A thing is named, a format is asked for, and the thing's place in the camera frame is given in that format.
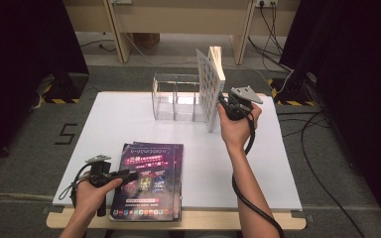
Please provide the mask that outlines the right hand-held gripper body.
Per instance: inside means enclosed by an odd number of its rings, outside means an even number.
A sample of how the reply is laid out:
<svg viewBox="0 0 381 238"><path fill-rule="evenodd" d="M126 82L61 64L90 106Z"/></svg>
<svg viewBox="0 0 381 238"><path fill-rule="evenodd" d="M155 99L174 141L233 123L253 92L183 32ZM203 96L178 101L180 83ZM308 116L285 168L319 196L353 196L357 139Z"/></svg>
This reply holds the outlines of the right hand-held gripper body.
<svg viewBox="0 0 381 238"><path fill-rule="evenodd" d="M226 115L232 121L241 120L253 110L253 103L262 104L263 100L250 86L232 87L224 106Z"/></svg>

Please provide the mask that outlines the beige wooden desk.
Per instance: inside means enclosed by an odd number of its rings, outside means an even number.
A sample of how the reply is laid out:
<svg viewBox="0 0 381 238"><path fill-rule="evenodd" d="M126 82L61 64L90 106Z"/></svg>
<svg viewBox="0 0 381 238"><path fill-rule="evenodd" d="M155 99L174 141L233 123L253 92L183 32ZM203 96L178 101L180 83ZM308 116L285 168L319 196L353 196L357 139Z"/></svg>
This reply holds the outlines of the beige wooden desk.
<svg viewBox="0 0 381 238"><path fill-rule="evenodd" d="M226 35L234 62L243 63L247 38L267 36L267 26L286 37L301 0L278 0L273 8L255 9L256 0L63 0L77 32L114 35L120 62L129 60L132 33Z"/></svg>

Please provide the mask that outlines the person's left hand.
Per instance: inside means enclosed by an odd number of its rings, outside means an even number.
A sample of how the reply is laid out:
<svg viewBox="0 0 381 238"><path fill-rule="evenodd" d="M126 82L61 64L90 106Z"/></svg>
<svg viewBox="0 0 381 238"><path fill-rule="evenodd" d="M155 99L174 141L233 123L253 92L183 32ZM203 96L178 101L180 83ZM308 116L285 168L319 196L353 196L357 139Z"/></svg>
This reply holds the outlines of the person's left hand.
<svg viewBox="0 0 381 238"><path fill-rule="evenodd" d="M74 214L80 218L93 217L106 194L122 182L122 178L116 178L102 187L95 187L88 180L81 181L77 186Z"/></svg>

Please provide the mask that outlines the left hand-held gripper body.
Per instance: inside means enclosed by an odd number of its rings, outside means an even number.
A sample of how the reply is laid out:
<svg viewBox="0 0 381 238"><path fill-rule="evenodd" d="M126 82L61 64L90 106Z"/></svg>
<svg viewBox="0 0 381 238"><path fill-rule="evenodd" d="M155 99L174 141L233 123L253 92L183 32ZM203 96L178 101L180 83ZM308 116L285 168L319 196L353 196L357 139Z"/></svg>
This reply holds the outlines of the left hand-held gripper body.
<svg viewBox="0 0 381 238"><path fill-rule="evenodd" d="M90 166L89 174L86 178L95 187L102 187L114 179L125 179L125 172L112 172L110 170L111 158L105 155L98 155L86 160L86 164Z"/></svg>

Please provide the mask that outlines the white book with picture grid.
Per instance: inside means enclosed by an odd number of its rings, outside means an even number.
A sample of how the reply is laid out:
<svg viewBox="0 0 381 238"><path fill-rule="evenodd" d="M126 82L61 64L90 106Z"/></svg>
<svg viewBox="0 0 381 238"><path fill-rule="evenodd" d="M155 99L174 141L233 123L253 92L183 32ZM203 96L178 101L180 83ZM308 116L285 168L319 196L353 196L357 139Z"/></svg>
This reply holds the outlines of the white book with picture grid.
<svg viewBox="0 0 381 238"><path fill-rule="evenodd" d="M199 104L208 132L214 129L217 116L218 95L225 85L225 75L222 67L222 47L211 46L206 56L200 50L196 51L199 75Z"/></svg>

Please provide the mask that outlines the white wall socket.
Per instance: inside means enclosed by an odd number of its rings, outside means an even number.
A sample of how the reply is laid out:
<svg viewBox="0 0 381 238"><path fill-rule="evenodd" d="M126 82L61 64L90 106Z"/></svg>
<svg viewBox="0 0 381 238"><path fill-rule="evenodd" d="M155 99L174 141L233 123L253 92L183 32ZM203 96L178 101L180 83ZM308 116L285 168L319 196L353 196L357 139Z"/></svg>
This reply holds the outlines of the white wall socket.
<svg viewBox="0 0 381 238"><path fill-rule="evenodd" d="M278 4L278 0L256 0L255 7L257 8L273 8Z"/></svg>

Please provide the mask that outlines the clear acrylic book rack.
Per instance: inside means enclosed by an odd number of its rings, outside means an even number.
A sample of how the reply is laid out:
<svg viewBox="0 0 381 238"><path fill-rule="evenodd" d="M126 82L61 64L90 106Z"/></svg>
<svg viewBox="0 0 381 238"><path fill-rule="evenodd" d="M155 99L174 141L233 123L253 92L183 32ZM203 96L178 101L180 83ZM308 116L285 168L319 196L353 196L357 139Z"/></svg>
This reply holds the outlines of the clear acrylic book rack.
<svg viewBox="0 0 381 238"><path fill-rule="evenodd" d="M152 91L156 120L204 122L199 78L194 74L156 73Z"/></svg>

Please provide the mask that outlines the black stand base striped edge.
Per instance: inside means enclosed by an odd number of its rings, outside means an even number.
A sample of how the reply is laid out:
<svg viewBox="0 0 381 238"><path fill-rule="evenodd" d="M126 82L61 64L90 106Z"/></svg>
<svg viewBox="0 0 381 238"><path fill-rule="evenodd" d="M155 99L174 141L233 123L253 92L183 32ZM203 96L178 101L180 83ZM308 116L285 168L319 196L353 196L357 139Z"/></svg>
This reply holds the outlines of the black stand base striped edge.
<svg viewBox="0 0 381 238"><path fill-rule="evenodd" d="M45 103L78 103L88 82L89 76L81 73L69 73L67 79L52 79L42 94Z"/></svg>
<svg viewBox="0 0 381 238"><path fill-rule="evenodd" d="M284 78L268 80L273 101L279 105L314 106L310 89L304 84L292 84Z"/></svg>

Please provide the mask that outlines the person's right hand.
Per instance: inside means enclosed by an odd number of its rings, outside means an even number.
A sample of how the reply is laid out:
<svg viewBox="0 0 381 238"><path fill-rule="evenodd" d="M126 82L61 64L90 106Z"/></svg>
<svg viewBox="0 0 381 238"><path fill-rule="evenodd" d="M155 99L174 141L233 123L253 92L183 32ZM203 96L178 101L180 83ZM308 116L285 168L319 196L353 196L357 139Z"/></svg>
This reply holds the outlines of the person's right hand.
<svg viewBox="0 0 381 238"><path fill-rule="evenodd" d="M244 146L246 141L249 139L251 132L257 128L258 118L262 113L262 109L257 104L252 104L252 107L248 119L232 121L227 117L223 106L217 105L221 137L229 153L239 152L245 154Z"/></svg>

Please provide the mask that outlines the black curtain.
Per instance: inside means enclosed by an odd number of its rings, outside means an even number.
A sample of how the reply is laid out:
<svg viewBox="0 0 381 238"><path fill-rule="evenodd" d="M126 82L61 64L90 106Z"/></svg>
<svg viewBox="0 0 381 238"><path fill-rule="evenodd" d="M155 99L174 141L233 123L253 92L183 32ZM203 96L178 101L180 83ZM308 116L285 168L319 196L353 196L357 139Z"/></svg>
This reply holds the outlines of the black curtain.
<svg viewBox="0 0 381 238"><path fill-rule="evenodd" d="M300 0L281 62L312 73L381 208L381 0Z"/></svg>
<svg viewBox="0 0 381 238"><path fill-rule="evenodd" d="M64 0L0 0L0 151L48 75L87 73Z"/></svg>

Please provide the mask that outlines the wooden table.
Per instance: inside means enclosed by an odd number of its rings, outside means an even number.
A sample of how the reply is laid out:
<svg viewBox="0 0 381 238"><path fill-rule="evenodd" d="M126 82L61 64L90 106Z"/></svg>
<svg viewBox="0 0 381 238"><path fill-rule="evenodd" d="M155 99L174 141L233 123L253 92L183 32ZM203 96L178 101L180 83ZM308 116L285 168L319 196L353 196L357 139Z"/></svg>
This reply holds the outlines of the wooden table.
<svg viewBox="0 0 381 238"><path fill-rule="evenodd" d="M260 183L275 220L285 230L302 230L303 214L295 180L284 147L275 105L264 97L262 114L250 166ZM51 213L47 224L63 228L71 214L66 188L85 161L97 155L111 159L118 170L124 144L132 142L177 143L184 146L182 218L176 222L115 222L96 217L94 228L121 230L237 230L236 196L231 187L232 168L217 129L192 121L157 120L148 92L100 92L97 94L70 157L54 203L62 212Z"/></svg>

